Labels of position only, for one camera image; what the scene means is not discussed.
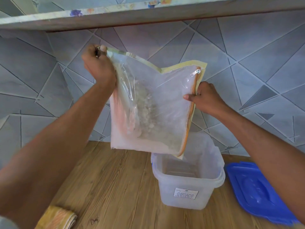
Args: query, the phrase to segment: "yellow cloth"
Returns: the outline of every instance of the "yellow cloth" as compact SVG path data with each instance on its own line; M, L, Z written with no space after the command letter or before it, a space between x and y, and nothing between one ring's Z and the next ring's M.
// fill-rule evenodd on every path
M57 206L49 206L35 229L70 229L76 221L77 215L72 211Z

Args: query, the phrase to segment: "silver zipper slider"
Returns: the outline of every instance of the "silver zipper slider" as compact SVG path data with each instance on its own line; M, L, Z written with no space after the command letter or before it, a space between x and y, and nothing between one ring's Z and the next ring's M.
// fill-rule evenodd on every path
M194 71L192 74L191 74L191 77L193 77L194 75L196 75L196 74L199 74L201 72L201 70L200 69L197 69L196 71Z

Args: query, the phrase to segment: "white label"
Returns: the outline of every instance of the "white label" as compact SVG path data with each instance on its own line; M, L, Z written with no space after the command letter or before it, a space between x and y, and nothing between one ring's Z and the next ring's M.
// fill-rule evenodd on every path
M195 199L199 191L175 188L174 197Z

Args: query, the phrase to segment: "clear plastic sheet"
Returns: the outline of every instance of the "clear plastic sheet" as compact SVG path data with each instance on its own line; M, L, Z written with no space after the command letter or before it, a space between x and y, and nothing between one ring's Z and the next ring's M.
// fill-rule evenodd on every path
M205 67L186 62L160 69L129 53L108 50L107 56L117 73L111 147L182 154L194 109L183 95L195 92Z

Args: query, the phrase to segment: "person's left arm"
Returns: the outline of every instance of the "person's left arm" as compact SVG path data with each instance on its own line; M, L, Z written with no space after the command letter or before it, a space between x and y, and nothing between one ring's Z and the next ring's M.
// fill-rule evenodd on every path
M44 128L0 171L0 215L20 229L30 229L50 204L63 181L83 155L93 127L116 85L116 74L97 45L82 58L97 83L64 115Z

